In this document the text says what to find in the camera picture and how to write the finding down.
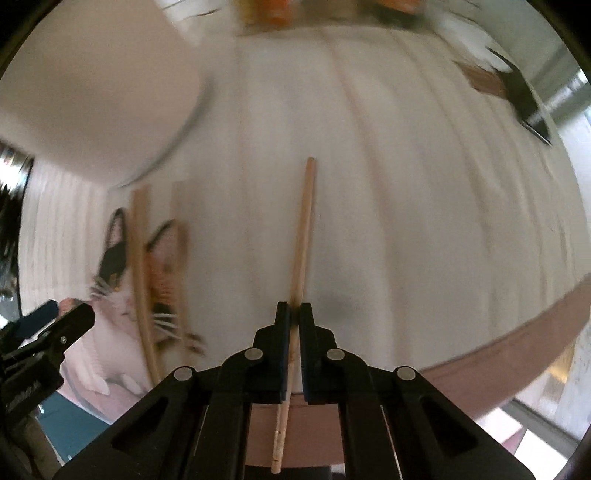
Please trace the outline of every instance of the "calico cat picture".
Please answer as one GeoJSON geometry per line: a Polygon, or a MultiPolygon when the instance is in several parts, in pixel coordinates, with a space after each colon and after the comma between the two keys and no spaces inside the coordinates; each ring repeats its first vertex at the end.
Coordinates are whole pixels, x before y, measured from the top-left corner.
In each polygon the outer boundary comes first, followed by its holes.
{"type": "MultiPolygon", "coordinates": [[[[90,288],[95,326],[68,349],[62,369],[66,382],[60,392],[107,422],[115,421],[153,386],[135,315],[126,243],[126,213],[117,209],[90,288]]],[[[60,315],[79,302],[62,300],[60,315]]]]}
{"type": "MultiPolygon", "coordinates": [[[[180,294],[176,292],[174,272],[176,255],[181,254],[177,232],[174,220],[164,222],[146,245],[152,318],[156,341],[161,348],[181,340],[178,314],[174,307],[180,294]]],[[[186,336],[188,348],[198,355],[204,355],[203,339],[190,332],[186,336]]]]}

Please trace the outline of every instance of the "wooden stick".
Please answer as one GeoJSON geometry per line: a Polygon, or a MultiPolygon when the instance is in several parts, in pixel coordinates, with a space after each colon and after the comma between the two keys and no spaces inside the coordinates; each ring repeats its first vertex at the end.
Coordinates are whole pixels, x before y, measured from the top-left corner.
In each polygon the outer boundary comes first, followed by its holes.
{"type": "Polygon", "coordinates": [[[146,238],[148,232],[148,207],[150,190],[147,186],[132,192],[131,228],[129,229],[129,257],[134,284],[135,311],[139,336],[144,347],[146,364],[152,383],[157,385],[163,378],[160,358],[154,342],[154,322],[150,306],[148,276],[146,275],[146,238]]]}
{"type": "Polygon", "coordinates": [[[174,220],[174,235],[176,239],[174,251],[174,310],[177,314],[178,334],[181,337],[183,344],[182,359],[185,365],[191,364],[191,355],[189,349],[189,324],[187,317],[187,303],[184,295],[183,270],[186,262],[184,262],[184,230],[181,224],[181,203],[184,195],[185,182],[175,181],[173,183],[173,196],[170,201],[170,213],[174,220]]]}
{"type": "MultiPolygon", "coordinates": [[[[316,160],[308,158],[306,163],[306,175],[304,177],[304,191],[301,200],[300,223],[297,230],[295,243],[295,259],[291,272],[290,307],[297,309],[301,306],[306,286],[306,264],[308,260],[308,244],[310,239],[310,227],[312,221],[312,202],[314,198],[314,177],[316,175],[316,160]]],[[[287,392],[285,401],[277,410],[277,428],[273,442],[273,457],[271,459],[271,472],[281,472],[283,462],[283,449],[285,447],[285,434],[287,432],[287,420],[290,412],[291,390],[293,389],[296,365],[300,354],[300,330],[297,325],[290,329],[289,363],[287,365],[287,392]]]]}

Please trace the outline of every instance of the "orange object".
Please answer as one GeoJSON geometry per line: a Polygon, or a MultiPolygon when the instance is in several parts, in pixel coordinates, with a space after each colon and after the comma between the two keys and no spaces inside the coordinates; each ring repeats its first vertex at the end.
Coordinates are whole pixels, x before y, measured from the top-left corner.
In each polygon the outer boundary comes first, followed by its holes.
{"type": "Polygon", "coordinates": [[[421,0],[378,0],[378,3],[411,15],[417,14],[421,6],[421,0]]]}
{"type": "Polygon", "coordinates": [[[290,0],[264,0],[264,19],[274,27],[291,24],[290,0]]]}

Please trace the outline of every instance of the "black clamp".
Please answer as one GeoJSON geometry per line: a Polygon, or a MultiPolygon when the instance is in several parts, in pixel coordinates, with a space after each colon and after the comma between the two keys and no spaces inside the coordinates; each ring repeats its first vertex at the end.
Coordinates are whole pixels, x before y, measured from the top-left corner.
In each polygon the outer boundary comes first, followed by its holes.
{"type": "MultiPolygon", "coordinates": [[[[29,316],[35,319],[34,322],[25,322],[24,327],[19,323],[7,326],[2,330],[2,346],[20,344],[23,334],[19,332],[31,330],[32,323],[39,325],[38,322],[53,320],[51,315],[55,313],[57,316],[56,307],[54,301],[47,302],[29,316]]],[[[22,348],[2,352],[0,425],[5,430],[9,431],[63,385],[60,364],[64,361],[64,352],[94,324],[92,307],[83,303],[42,331],[37,340],[22,348]]]]}
{"type": "Polygon", "coordinates": [[[251,348],[221,367],[177,368],[54,480],[241,480],[252,403],[285,398],[292,321],[307,402],[339,406],[347,478],[533,480],[417,371],[367,366],[314,324],[309,303],[285,302],[251,348]]]}

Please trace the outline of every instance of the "metal screw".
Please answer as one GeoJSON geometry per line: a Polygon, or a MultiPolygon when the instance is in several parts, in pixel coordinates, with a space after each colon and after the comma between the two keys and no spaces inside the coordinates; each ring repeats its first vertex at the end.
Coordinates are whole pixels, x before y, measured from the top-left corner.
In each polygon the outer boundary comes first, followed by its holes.
{"type": "Polygon", "coordinates": [[[331,348],[328,352],[326,352],[326,358],[329,360],[342,360],[345,358],[345,352],[343,352],[340,348],[331,348]]]}
{"type": "Polygon", "coordinates": [[[189,367],[181,367],[181,368],[177,368],[174,371],[174,377],[179,381],[179,382],[184,382],[185,380],[188,380],[189,378],[191,378],[193,376],[193,370],[191,370],[189,367]]]}
{"type": "Polygon", "coordinates": [[[414,380],[417,373],[410,367],[400,367],[397,371],[397,375],[400,380],[414,380]]]}
{"type": "Polygon", "coordinates": [[[262,350],[260,348],[249,348],[244,352],[244,356],[249,360],[259,360],[259,358],[262,358],[262,350]]]}

